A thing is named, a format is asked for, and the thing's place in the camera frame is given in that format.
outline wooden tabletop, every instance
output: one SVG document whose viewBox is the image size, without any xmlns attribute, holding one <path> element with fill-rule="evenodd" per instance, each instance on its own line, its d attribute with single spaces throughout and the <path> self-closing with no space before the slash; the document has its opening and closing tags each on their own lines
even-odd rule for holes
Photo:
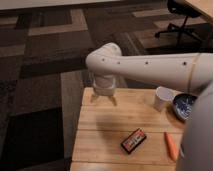
<svg viewBox="0 0 213 171">
<path fill-rule="evenodd" d="M 213 21 L 213 1 L 212 0 L 184 0 L 192 8 L 198 10 L 206 16 L 209 21 Z"/>
<path fill-rule="evenodd" d="M 184 125 L 170 107 L 156 111 L 154 90 L 117 89 L 117 106 L 106 97 L 91 103 L 93 90 L 86 88 L 73 152 L 72 171 L 174 171 L 163 133 L 179 146 Z M 128 155 L 120 143 L 137 128 L 147 139 Z"/>
</svg>

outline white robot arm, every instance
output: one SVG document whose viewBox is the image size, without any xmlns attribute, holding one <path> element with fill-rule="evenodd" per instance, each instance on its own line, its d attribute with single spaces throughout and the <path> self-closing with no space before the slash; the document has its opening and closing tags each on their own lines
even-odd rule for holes
<svg viewBox="0 0 213 171">
<path fill-rule="evenodd" d="M 200 95 L 186 124 L 176 170 L 213 170 L 212 54 L 124 57 L 116 44 L 109 43 L 89 54 L 86 63 L 94 73 L 93 87 L 98 95 L 114 94 L 114 75 Z"/>
<path fill-rule="evenodd" d="M 113 74 L 192 94 L 199 94 L 213 80 L 212 54 L 121 55 L 114 43 L 88 55 L 86 63 L 95 74 L 95 91 L 104 88 L 99 95 L 104 95 L 107 87 L 115 88 Z"/>
</svg>

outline white cup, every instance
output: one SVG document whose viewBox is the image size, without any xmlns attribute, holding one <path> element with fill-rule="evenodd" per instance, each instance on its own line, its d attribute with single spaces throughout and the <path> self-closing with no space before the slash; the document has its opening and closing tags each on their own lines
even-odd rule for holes
<svg viewBox="0 0 213 171">
<path fill-rule="evenodd" d="M 174 93 L 171 89 L 158 87 L 155 92 L 154 108 L 161 112 L 169 103 L 172 102 Z"/>
</svg>

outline orange carrot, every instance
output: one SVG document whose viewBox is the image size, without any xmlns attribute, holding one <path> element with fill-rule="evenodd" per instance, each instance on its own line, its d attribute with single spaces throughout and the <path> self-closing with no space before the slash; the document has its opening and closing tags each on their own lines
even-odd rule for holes
<svg viewBox="0 0 213 171">
<path fill-rule="evenodd" d="M 176 144 L 175 144 L 172 136 L 169 133 L 164 132 L 164 136 L 165 136 L 165 140 L 166 140 L 166 144 L 167 144 L 167 147 L 168 147 L 170 158 L 174 162 L 176 162 L 177 158 L 178 158 L 178 149 L 177 149 L 177 146 L 176 146 Z"/>
</svg>

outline office chair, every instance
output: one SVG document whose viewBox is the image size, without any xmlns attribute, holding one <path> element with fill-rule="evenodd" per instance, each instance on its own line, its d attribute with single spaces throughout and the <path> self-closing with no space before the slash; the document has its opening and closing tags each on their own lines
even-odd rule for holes
<svg viewBox="0 0 213 171">
<path fill-rule="evenodd" d="M 159 31 L 155 34 L 156 38 L 160 37 L 161 33 L 178 33 L 177 36 L 177 45 L 180 43 L 181 37 L 183 34 L 190 36 L 191 38 L 197 40 L 198 42 L 202 42 L 202 40 L 194 34 L 193 28 L 186 28 L 186 23 L 189 17 L 196 18 L 199 17 L 201 14 L 195 11 L 193 8 L 187 6 L 186 4 L 180 3 L 177 0 L 168 0 L 167 1 L 168 10 L 171 13 L 185 15 L 184 22 L 181 26 L 177 26 L 175 24 L 170 23 L 167 27 L 167 30 Z"/>
</svg>

